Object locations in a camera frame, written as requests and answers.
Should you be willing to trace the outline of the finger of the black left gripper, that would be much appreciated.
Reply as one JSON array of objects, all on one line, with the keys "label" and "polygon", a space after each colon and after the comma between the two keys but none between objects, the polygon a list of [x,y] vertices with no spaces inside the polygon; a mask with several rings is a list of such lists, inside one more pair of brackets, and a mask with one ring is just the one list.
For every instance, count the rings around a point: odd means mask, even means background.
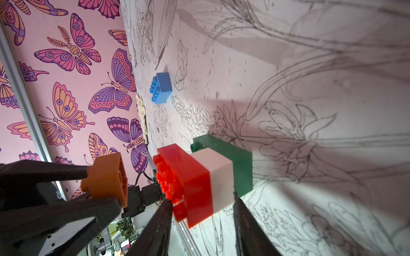
[{"label": "finger of the black left gripper", "polygon": [[121,212],[115,198],[76,199],[1,212],[1,255],[75,256]]},{"label": "finger of the black left gripper", "polygon": [[82,180],[87,167],[22,160],[1,164],[2,205],[45,205],[56,203],[62,193],[55,181]]}]

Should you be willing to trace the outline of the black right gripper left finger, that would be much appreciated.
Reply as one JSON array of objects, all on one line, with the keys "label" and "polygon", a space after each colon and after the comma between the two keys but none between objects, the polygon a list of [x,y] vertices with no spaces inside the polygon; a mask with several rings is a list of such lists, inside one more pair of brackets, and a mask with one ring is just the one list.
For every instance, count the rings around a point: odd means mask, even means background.
[{"label": "black right gripper left finger", "polygon": [[126,256],[167,256],[172,217],[173,204],[165,199]]}]

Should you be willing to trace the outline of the red lego brick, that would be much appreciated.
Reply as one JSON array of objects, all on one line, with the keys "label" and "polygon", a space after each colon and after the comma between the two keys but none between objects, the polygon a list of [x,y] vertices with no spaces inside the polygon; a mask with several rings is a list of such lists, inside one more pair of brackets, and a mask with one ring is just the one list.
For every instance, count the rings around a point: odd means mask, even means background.
[{"label": "red lego brick", "polygon": [[176,144],[153,157],[162,193],[173,204],[173,214],[193,228],[214,213],[210,172]]}]

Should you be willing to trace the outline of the orange lego brick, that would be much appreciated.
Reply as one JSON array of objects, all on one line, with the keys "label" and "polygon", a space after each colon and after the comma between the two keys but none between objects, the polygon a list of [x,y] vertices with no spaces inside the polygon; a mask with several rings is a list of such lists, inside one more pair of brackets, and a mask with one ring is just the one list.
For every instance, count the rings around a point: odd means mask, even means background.
[{"label": "orange lego brick", "polygon": [[99,156],[86,169],[81,189],[92,198],[116,198],[122,208],[128,205],[128,179],[120,153]]}]

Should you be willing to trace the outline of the green lego plate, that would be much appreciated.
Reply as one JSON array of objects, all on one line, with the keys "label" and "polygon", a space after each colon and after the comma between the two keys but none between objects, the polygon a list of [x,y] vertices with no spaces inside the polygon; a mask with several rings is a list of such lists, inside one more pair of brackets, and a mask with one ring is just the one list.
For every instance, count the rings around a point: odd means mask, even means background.
[{"label": "green lego plate", "polygon": [[205,148],[210,148],[232,161],[234,190],[238,197],[243,197],[253,190],[253,155],[251,152],[210,134],[193,138],[191,144],[193,153]]}]

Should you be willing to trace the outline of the blue lego brick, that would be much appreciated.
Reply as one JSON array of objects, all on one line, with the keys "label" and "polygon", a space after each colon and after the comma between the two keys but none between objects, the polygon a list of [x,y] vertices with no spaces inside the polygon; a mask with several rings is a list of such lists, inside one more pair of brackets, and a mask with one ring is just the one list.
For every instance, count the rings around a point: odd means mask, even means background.
[{"label": "blue lego brick", "polygon": [[151,100],[156,105],[163,104],[167,101],[172,93],[172,86],[168,73],[157,73],[152,80],[149,92]]}]

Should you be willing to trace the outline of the white lego brick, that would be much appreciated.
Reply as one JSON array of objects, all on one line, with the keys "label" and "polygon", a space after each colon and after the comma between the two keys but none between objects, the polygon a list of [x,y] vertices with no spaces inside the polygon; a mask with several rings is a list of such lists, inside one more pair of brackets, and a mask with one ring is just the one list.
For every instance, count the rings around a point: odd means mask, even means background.
[{"label": "white lego brick", "polygon": [[218,213],[234,202],[233,162],[220,153],[205,148],[191,156],[210,173],[214,213]]}]

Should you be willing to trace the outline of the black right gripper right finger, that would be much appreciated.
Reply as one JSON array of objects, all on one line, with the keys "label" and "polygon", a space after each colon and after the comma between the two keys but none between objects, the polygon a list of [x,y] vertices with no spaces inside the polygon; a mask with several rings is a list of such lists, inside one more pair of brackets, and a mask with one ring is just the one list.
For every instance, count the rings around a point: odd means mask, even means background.
[{"label": "black right gripper right finger", "polygon": [[236,192],[233,219],[238,256],[281,256]]}]

